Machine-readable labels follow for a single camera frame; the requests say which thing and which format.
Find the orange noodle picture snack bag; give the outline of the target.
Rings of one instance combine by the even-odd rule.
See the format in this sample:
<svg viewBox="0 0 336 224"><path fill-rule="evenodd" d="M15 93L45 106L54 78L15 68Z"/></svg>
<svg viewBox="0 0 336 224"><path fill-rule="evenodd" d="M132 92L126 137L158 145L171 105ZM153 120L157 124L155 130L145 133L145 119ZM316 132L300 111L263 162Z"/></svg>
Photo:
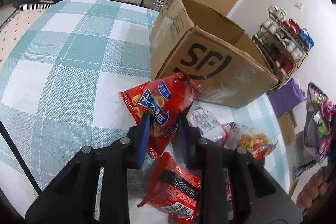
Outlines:
<svg viewBox="0 0 336 224"><path fill-rule="evenodd" d="M249 151L257 161L261 161L276 148L271 139L255 127L249 127L235 122L222 125L226 136L223 145L235 150L243 147Z"/></svg>

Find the red noodle packet black band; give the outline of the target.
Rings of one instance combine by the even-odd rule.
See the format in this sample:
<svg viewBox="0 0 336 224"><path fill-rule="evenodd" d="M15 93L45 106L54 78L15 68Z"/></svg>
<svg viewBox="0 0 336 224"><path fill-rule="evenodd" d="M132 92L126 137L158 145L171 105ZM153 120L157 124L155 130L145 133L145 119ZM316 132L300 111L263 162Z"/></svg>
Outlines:
<svg viewBox="0 0 336 224"><path fill-rule="evenodd" d="M176 223L191 223L199 213L200 197L201 179L165 152L151 173L147 194L137 206L150 204L171 214Z"/></svg>

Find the red chips snack bag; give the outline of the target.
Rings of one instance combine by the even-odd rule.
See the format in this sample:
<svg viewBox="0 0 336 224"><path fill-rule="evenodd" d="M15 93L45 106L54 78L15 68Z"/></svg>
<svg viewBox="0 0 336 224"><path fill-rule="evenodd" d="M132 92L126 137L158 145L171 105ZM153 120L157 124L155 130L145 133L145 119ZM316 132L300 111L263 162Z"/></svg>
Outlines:
<svg viewBox="0 0 336 224"><path fill-rule="evenodd" d="M178 115L187 114L203 88L186 73L148 81L120 93L136 124L152 115L147 151L155 159L163 154L177 131Z"/></svg>

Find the white red snack packet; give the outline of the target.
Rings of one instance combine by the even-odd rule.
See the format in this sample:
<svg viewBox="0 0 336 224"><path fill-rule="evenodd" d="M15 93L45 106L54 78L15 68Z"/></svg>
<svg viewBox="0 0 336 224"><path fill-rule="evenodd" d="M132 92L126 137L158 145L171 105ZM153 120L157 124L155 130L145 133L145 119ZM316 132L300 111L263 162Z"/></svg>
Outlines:
<svg viewBox="0 0 336 224"><path fill-rule="evenodd" d="M203 138L207 138L218 144L224 144L228 132L218 122L214 114L203 107L200 107L194 111L190 111L187 114L187 120L189 125L197 128Z"/></svg>

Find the purple bag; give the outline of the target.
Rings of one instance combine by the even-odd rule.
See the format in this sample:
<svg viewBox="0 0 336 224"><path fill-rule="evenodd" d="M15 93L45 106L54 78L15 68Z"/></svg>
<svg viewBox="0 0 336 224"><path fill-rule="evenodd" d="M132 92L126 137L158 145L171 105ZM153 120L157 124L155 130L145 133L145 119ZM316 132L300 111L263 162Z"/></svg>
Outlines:
<svg viewBox="0 0 336 224"><path fill-rule="evenodd" d="M269 96L270 104L277 118L291 111L306 99L306 92L298 79L290 79L284 86Z"/></svg>

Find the teal white plaid tablecloth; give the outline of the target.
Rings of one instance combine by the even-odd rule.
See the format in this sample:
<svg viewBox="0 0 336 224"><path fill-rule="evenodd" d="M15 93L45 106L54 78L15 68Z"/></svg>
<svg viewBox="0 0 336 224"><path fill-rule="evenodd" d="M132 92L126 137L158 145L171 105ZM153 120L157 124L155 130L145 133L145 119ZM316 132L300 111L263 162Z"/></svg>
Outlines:
<svg viewBox="0 0 336 224"><path fill-rule="evenodd" d="M80 148L100 148L135 125L120 93L150 80L150 34L158 12L106 0L65 0L25 32L1 68L1 122L43 190ZM277 143L265 168L289 192L281 131L266 95L235 109L195 101L219 123L255 127ZM146 194L147 154L127 172L130 223L174 223L137 204ZM1 136L1 190L25 216L38 194Z"/></svg>

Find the wooden shoe rack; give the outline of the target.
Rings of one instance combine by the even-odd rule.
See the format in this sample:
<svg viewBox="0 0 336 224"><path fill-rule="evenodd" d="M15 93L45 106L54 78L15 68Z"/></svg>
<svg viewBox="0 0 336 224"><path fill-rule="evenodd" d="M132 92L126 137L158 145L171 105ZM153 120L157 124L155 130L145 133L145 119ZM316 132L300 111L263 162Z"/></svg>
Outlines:
<svg viewBox="0 0 336 224"><path fill-rule="evenodd" d="M286 10L275 5L269 6L268 18L252 36L278 77L279 83L291 78L314 47L314 40L308 30L286 16Z"/></svg>

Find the brown SF cardboard box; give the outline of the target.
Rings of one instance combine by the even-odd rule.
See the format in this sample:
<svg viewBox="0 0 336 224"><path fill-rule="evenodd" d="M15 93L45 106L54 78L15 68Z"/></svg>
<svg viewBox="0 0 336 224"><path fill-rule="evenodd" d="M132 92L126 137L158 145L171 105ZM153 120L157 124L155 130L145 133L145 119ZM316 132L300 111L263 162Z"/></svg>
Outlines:
<svg viewBox="0 0 336 224"><path fill-rule="evenodd" d="M196 0L165 0L151 31L151 79L186 73L200 101L244 107L278 82L235 22Z"/></svg>

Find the dotted beige floor mat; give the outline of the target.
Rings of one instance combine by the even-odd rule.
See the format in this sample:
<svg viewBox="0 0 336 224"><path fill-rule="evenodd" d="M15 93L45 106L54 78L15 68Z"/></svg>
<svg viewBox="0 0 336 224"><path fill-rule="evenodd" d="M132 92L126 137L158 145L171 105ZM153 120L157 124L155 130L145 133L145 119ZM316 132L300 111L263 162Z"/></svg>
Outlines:
<svg viewBox="0 0 336 224"><path fill-rule="evenodd" d="M1 68L20 38L51 6L49 3L20 5L4 22L1 26Z"/></svg>

